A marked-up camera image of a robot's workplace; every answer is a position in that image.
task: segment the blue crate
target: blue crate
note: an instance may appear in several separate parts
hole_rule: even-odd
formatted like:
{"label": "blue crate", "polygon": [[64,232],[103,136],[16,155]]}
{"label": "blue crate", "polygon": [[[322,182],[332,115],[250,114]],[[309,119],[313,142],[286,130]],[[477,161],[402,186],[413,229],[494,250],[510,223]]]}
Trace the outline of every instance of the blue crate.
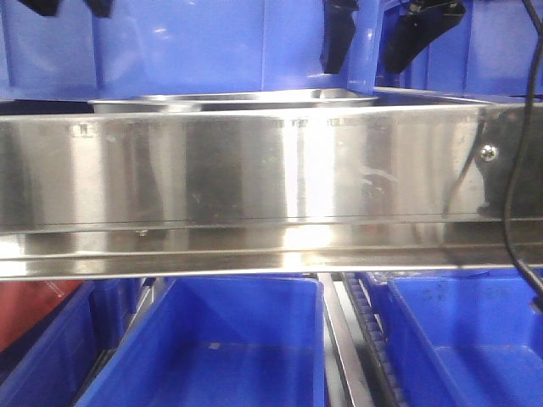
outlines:
{"label": "blue crate", "polygon": [[396,271],[395,273],[368,271],[353,273],[358,284],[367,291],[367,296],[373,313],[379,317],[381,329],[386,336],[389,331],[390,312],[387,307],[390,304],[389,280],[397,277],[451,277],[451,278],[479,278],[488,276],[518,276],[516,269],[477,269],[477,270],[424,270],[424,271]]}
{"label": "blue crate", "polygon": [[[263,278],[304,278],[304,273],[249,273],[249,274],[225,274],[226,277],[233,277],[233,278],[239,278],[239,277],[249,277],[249,278],[255,278],[255,277],[263,277]],[[171,284],[178,278],[185,278],[185,277],[164,277],[164,282],[166,284]]]}
{"label": "blue crate", "polygon": [[[376,84],[460,94],[524,95],[537,35],[522,2],[465,0],[464,4],[467,12],[460,25],[435,40],[400,75],[388,74],[379,64]],[[543,1],[534,4],[541,15]],[[382,0],[381,48],[405,12],[400,1]],[[537,92],[543,90],[542,77]]]}
{"label": "blue crate", "polygon": [[0,385],[2,407],[70,405],[99,352],[92,326],[93,289],[92,282],[79,287],[30,349],[24,349]]}
{"label": "blue crate", "polygon": [[543,405],[543,314],[518,276],[389,283],[387,351],[411,407]]}
{"label": "blue crate", "polygon": [[119,345],[136,312],[142,284],[141,278],[95,281],[92,314],[100,348],[112,349]]}
{"label": "blue crate", "polygon": [[118,346],[142,283],[85,282],[0,353],[0,405],[68,407],[98,354]]}
{"label": "blue crate", "polygon": [[337,75],[322,73],[322,0],[115,0],[110,18],[82,0],[56,17],[0,0],[0,98],[88,100],[144,94],[348,87],[370,93],[378,3]]}
{"label": "blue crate", "polygon": [[322,323],[315,281],[177,279],[76,406],[323,406]]}

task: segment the metal tray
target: metal tray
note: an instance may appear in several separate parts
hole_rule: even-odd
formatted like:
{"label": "metal tray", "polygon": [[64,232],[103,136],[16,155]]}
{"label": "metal tray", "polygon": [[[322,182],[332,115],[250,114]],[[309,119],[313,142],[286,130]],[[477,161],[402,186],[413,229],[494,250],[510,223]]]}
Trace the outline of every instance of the metal tray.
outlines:
{"label": "metal tray", "polygon": [[346,89],[300,89],[274,92],[148,95],[127,100],[92,100],[95,113],[203,112],[372,106],[377,97]]}

